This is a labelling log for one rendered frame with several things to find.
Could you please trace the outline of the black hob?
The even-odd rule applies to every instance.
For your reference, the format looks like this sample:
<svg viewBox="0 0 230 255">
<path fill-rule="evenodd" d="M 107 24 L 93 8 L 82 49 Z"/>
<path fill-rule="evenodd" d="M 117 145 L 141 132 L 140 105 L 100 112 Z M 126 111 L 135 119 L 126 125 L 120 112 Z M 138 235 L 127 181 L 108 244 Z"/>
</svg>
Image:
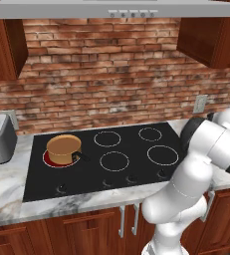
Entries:
<svg viewBox="0 0 230 255">
<path fill-rule="evenodd" d="M 66 166 L 53 166 L 45 160 L 47 142 L 54 136 L 38 134 L 33 139 L 23 200 L 25 202 L 91 193 L 168 181 L 184 159 L 178 134 L 169 123 L 74 130 L 82 141 L 83 154 L 89 161 L 78 159 Z M 163 169 L 165 179 L 157 173 Z M 130 184 L 129 175 L 137 177 Z M 103 181 L 113 182 L 112 188 Z M 57 187 L 65 183 L 67 193 Z"/>
</svg>

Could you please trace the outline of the brown base cupboard door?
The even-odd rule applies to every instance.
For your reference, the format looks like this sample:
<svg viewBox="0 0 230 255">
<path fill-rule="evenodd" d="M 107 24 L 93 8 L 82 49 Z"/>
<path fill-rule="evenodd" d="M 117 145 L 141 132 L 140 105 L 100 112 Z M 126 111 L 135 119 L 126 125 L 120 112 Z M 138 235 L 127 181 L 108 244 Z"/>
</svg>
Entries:
<svg viewBox="0 0 230 255">
<path fill-rule="evenodd" d="M 230 253 L 230 188 L 215 192 L 206 221 L 191 223 L 182 234 L 181 244 L 190 255 Z"/>
<path fill-rule="evenodd" d="M 134 226 L 135 209 L 133 205 L 125 208 L 125 255 L 141 255 L 144 246 L 151 240 L 154 233 L 154 224 L 149 224 L 138 212 L 138 222 L 136 234 L 133 234 L 131 228 Z"/>
<path fill-rule="evenodd" d="M 118 207 L 46 220 L 55 255 L 124 255 Z"/>
<path fill-rule="evenodd" d="M 46 222 L 0 226 L 0 255 L 54 255 Z"/>
</svg>

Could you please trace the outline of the grey extractor hood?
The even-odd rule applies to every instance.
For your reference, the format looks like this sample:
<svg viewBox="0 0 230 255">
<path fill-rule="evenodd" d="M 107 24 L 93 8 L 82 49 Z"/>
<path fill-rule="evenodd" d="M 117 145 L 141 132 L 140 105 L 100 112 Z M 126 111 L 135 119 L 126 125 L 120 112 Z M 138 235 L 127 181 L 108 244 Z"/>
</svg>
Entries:
<svg viewBox="0 0 230 255">
<path fill-rule="evenodd" d="M 221 0 L 0 0 L 0 19 L 230 17 Z"/>
</svg>

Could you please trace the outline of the brown wall cupboard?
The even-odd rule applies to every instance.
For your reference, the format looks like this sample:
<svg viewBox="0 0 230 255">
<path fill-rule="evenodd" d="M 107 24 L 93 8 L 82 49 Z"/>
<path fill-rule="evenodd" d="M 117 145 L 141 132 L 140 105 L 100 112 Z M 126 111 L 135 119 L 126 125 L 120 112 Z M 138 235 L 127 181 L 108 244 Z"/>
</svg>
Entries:
<svg viewBox="0 0 230 255">
<path fill-rule="evenodd" d="M 0 81 L 17 80 L 28 58 L 21 19 L 0 19 Z"/>
<path fill-rule="evenodd" d="M 230 18 L 182 18 L 177 50 L 209 68 L 230 68 Z"/>
</svg>

